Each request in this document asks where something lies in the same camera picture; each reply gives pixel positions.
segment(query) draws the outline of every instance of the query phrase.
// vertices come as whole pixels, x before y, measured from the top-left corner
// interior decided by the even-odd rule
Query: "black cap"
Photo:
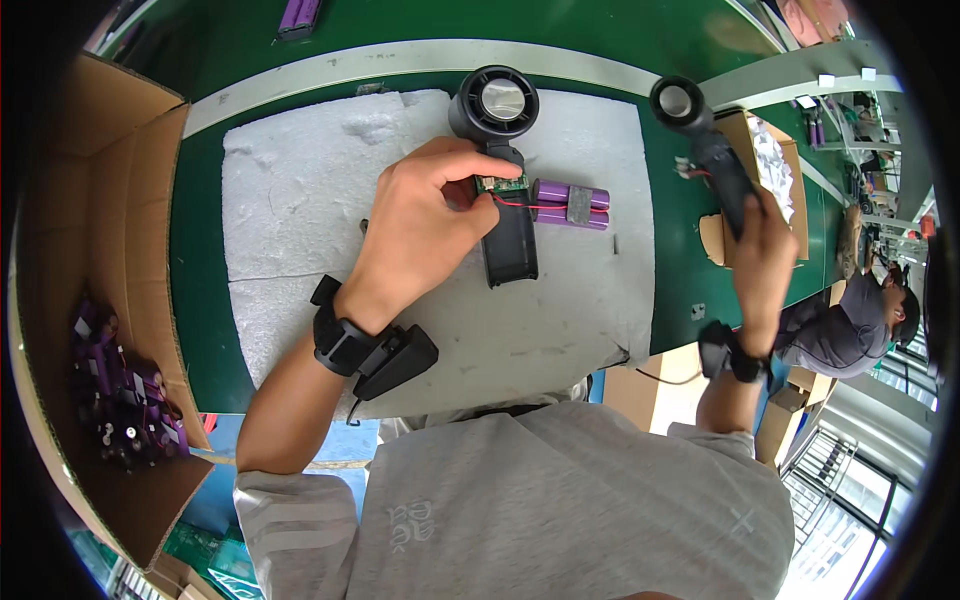
[[[920,302],[908,287],[904,287],[906,297],[903,299],[903,321],[894,325],[893,340],[901,344],[910,342],[917,335],[920,327]]]

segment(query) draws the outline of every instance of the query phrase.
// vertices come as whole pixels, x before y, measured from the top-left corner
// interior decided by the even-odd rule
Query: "gray tape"
[[[592,199],[593,190],[571,185],[570,195],[566,202],[566,220],[577,225],[589,223]]]

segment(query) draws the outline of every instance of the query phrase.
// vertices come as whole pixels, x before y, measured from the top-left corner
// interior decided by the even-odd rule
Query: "green circuit board stack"
[[[504,180],[499,177],[483,177],[480,175],[473,176],[473,180],[477,186],[477,194],[483,194],[484,192],[502,194],[503,192],[516,192],[517,190],[530,187],[526,173],[514,180]]]

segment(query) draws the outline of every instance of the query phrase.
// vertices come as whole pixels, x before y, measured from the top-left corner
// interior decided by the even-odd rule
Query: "left hand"
[[[363,249],[334,298],[337,317],[371,335],[382,331],[449,277],[499,221],[490,194],[472,198],[472,177],[512,179],[521,173],[455,137],[434,138],[387,167],[377,181]],[[461,210],[450,208],[447,199]]]

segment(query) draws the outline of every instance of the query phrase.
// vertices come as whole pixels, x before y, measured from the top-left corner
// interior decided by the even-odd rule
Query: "wrist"
[[[767,358],[774,347],[777,328],[744,324],[736,331],[736,339],[744,354],[751,358]]]
[[[402,309],[395,306],[389,294],[362,277],[351,276],[333,297],[337,319],[347,319],[372,336],[386,329]]]

